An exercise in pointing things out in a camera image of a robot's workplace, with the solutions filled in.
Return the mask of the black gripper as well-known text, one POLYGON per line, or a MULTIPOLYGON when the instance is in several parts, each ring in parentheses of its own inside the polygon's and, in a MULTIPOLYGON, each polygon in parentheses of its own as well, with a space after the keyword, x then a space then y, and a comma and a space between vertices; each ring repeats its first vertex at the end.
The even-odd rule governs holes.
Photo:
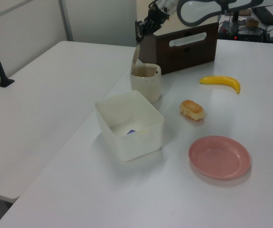
POLYGON ((161 28, 171 15, 171 2, 151 2, 144 21, 135 21, 136 38, 145 38, 161 28))

